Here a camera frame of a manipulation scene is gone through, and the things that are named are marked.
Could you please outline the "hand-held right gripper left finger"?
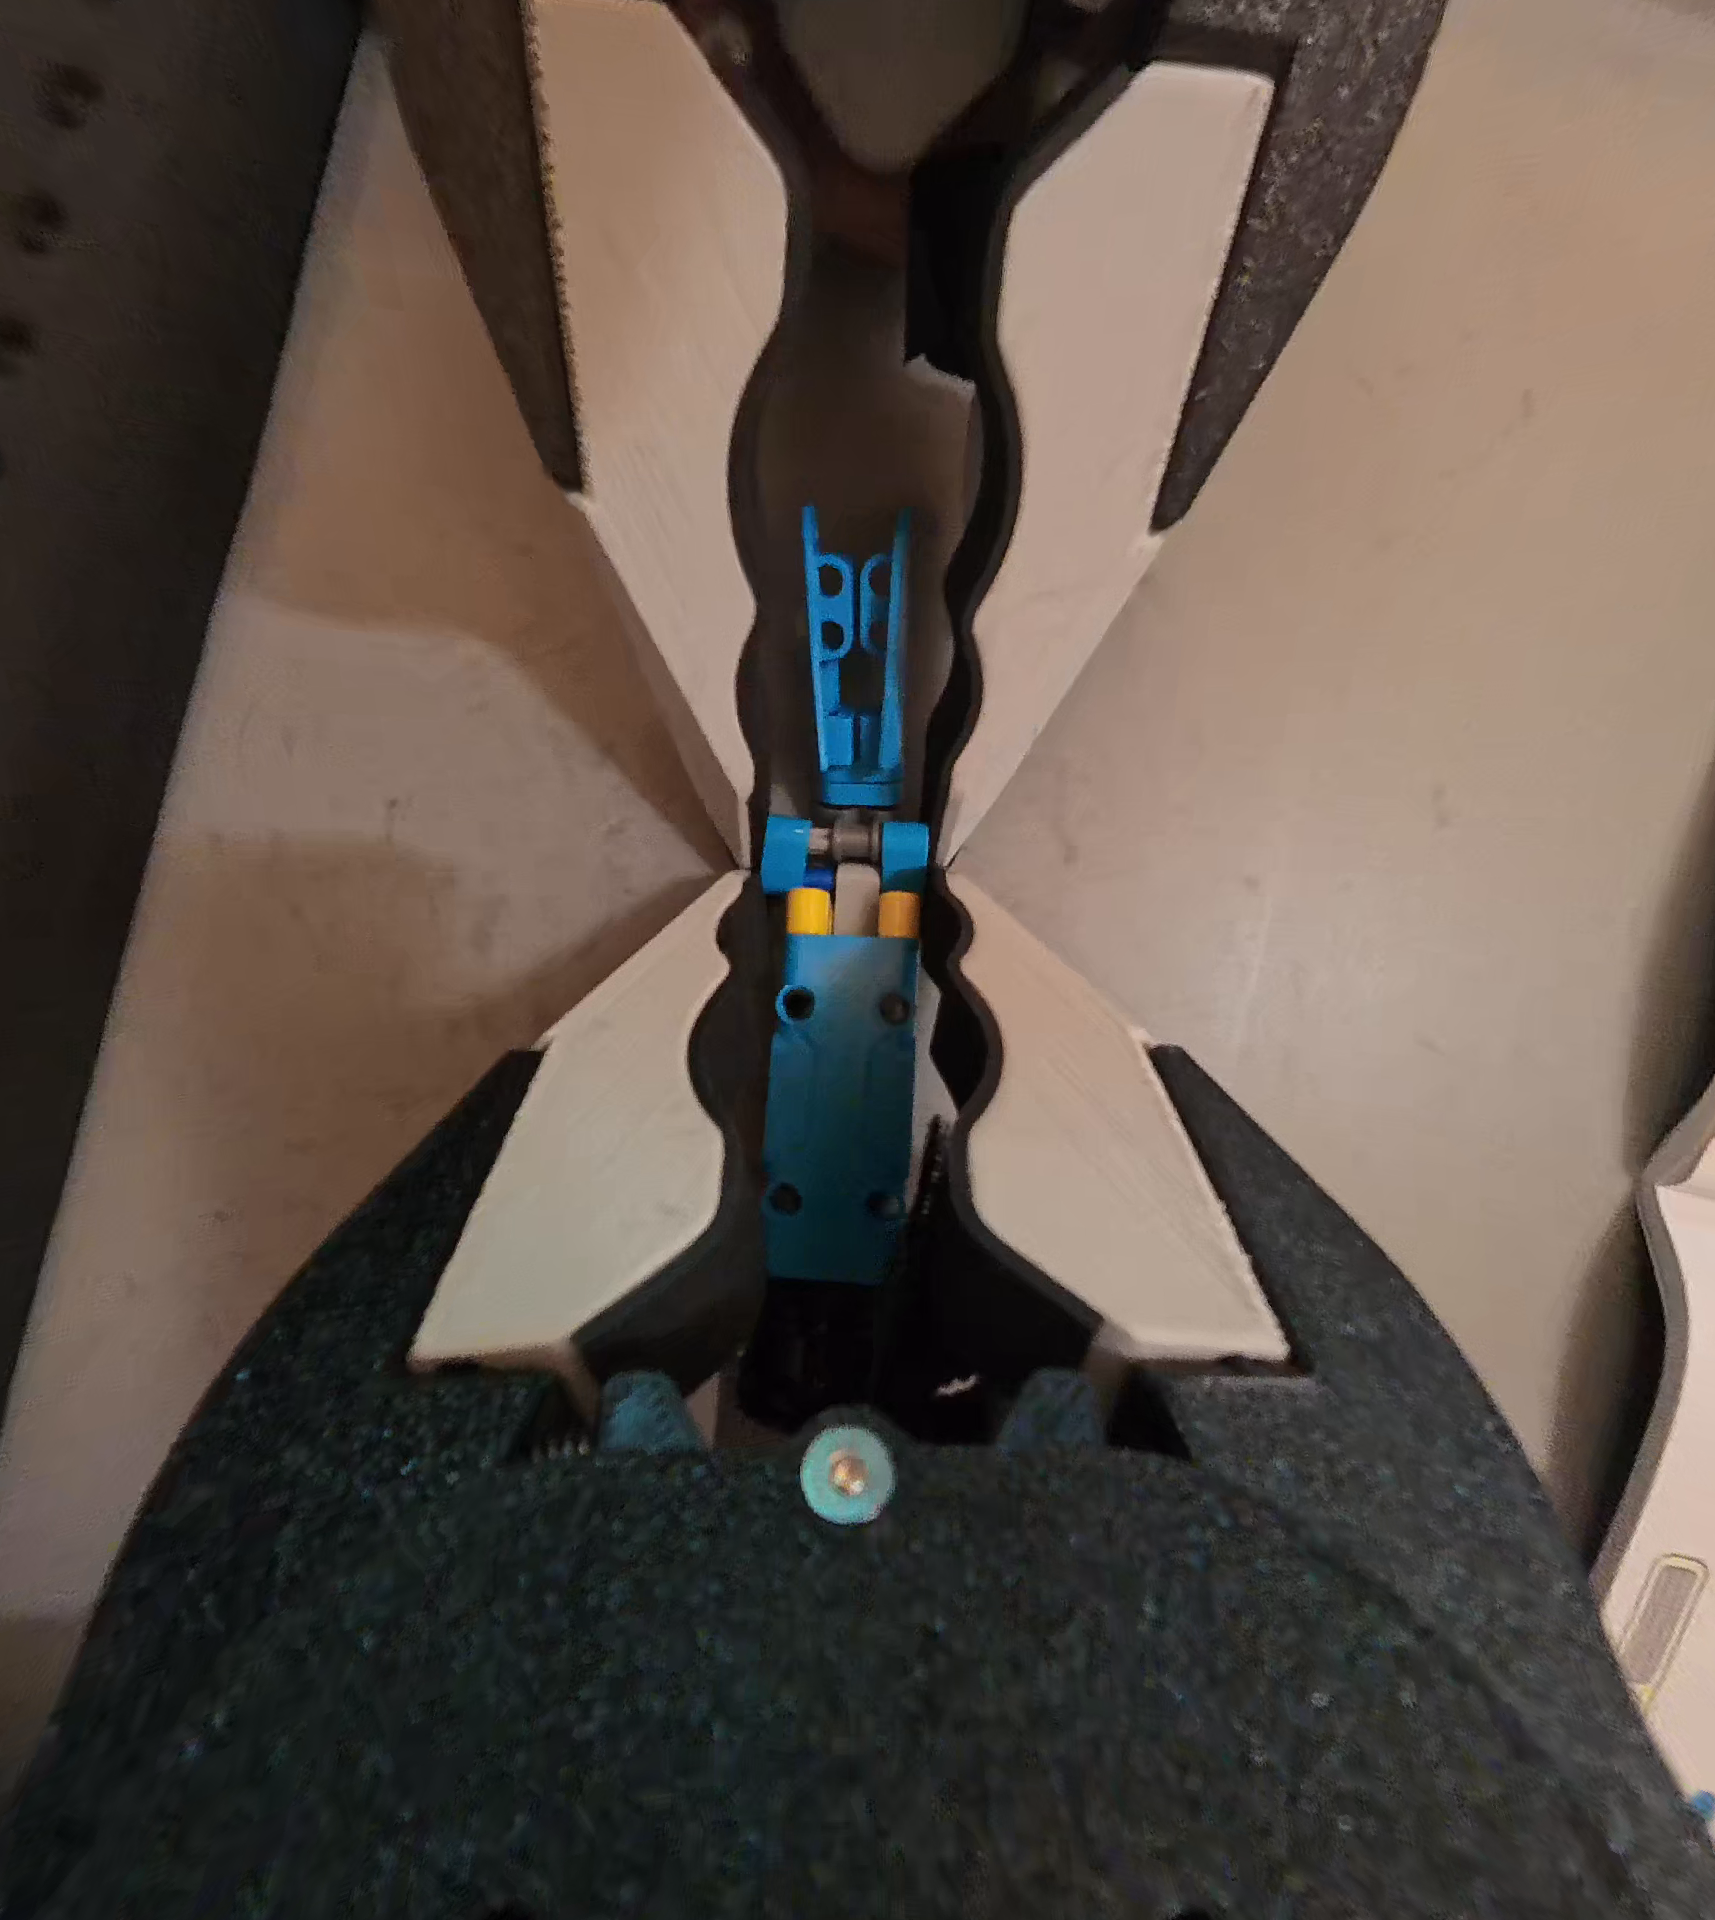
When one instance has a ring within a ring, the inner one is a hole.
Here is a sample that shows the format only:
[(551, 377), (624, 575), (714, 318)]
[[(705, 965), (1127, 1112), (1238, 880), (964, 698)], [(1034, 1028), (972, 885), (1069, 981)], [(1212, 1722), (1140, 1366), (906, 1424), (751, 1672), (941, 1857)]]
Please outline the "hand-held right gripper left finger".
[(677, 914), (530, 1053), (530, 1084), (419, 1323), (415, 1372), (624, 1372), (700, 1390), (764, 1302), (770, 920), (750, 874)]

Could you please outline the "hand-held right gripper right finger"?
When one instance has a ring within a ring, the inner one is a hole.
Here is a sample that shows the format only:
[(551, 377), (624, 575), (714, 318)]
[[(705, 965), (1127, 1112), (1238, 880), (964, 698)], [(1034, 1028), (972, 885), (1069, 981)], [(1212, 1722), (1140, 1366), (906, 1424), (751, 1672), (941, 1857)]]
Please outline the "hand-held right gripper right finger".
[(1284, 1366), (1146, 1034), (965, 876), (931, 885), (928, 955), (931, 1302), (965, 1367)]

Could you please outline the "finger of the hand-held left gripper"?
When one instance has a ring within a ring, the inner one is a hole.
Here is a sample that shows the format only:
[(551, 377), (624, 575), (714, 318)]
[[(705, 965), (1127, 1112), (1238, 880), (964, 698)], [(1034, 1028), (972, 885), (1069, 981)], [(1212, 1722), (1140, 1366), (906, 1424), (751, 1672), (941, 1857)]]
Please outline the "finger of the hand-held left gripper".
[(738, 674), (755, 589), (732, 448), (789, 275), (789, 184), (667, 6), (526, 6), (581, 478), (629, 650), (700, 805), (750, 862)]
[(1262, 72), (1150, 63), (1017, 191), (988, 323), (1014, 509), (969, 615), (980, 693), (947, 779), (944, 864), (1157, 557), (1157, 494), (1274, 93)]

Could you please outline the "black wheel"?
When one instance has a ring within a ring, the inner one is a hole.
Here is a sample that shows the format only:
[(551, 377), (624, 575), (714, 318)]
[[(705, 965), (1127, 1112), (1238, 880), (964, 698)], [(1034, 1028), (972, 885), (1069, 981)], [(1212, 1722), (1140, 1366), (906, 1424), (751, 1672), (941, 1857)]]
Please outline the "black wheel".
[(738, 1408), (789, 1435), (817, 1415), (863, 1405), (878, 1367), (885, 1286), (771, 1277), (738, 1363)]

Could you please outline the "blue motor block yellow pins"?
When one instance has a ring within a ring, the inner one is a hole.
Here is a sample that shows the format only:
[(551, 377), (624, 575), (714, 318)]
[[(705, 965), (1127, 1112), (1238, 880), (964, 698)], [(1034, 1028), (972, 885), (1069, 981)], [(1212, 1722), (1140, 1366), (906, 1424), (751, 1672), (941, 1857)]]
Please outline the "blue motor block yellow pins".
[(875, 933), (834, 931), (799, 887), (774, 999), (764, 1261), (774, 1281), (876, 1288), (906, 1215), (917, 1105), (921, 897), (886, 891)]

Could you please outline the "small blue beam assembly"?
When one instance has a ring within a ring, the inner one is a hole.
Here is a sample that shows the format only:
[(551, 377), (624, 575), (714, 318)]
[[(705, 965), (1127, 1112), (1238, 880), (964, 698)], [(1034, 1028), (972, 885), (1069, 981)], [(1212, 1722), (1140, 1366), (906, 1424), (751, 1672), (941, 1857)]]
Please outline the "small blue beam assembly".
[(764, 894), (832, 881), (844, 864), (872, 866), (885, 894), (921, 894), (931, 830), (901, 818), (906, 789), (906, 657), (911, 514), (886, 547), (849, 557), (801, 509), (805, 650), (815, 712), (815, 798), (827, 821), (771, 815), (760, 854)]

